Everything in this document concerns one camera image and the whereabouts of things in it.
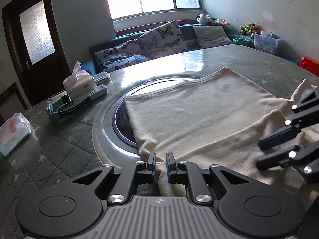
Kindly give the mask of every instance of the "remote control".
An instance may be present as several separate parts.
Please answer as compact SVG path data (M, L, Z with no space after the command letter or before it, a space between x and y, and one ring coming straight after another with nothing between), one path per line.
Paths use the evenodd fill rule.
M107 93L106 86L101 84L98 87L94 88L93 90L80 95L78 98L75 99L74 103L82 101L82 100L84 100L87 97L90 97L91 100L94 100L94 99L96 99L96 98L98 98L101 95L106 94L106 93Z

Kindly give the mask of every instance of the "towel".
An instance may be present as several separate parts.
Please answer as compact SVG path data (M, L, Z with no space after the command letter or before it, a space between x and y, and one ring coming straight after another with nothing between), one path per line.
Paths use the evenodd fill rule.
M292 101L278 99L228 67L199 80L146 94L126 96L125 107L142 160L156 152L164 162L236 133Z
M191 161L200 168L220 164L268 185L279 187L303 202L306 209L318 195L293 168L255 167L262 152L258 140L282 126L291 106L313 89L305 79L291 100L276 98L259 85L224 67L195 81L159 91L124 98L142 160L157 154L157 176L162 196L185 195L181 184L167 182L165 156L172 151L177 161ZM318 129L305 129L275 148L307 144L319 138Z

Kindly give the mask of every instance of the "wooden door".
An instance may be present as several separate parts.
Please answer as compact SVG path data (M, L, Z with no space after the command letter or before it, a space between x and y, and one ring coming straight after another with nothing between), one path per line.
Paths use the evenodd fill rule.
M57 34L51 0L13 0L3 14L12 61L30 103L37 104L63 91L63 80L71 73Z

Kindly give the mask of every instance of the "green bowl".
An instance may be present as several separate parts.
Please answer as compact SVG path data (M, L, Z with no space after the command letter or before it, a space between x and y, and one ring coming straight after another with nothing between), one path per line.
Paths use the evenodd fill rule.
M235 45L243 45L243 46L246 46L246 47L248 47L249 44L250 44L250 41L248 39L244 39L244 38L234 38L232 40L232 42Z

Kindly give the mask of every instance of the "stuffed animal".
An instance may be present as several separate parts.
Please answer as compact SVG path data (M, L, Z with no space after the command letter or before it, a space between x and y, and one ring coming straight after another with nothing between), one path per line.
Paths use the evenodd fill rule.
M209 15L204 15L204 14L199 14L197 17L196 17L197 21L199 24L208 24L208 25L211 25L211 24L214 24L215 23L215 19L214 18L211 18Z
M225 21L224 19L217 19L215 22L218 24L224 25L225 27L230 26L230 24L227 21Z
M208 24L215 24L216 20L209 15L206 15L206 18L208 19Z
M259 31L257 30L258 28L258 24L256 23L248 23L247 26L243 27L243 26L240 26L240 33L242 35L251 35L252 33L259 33Z

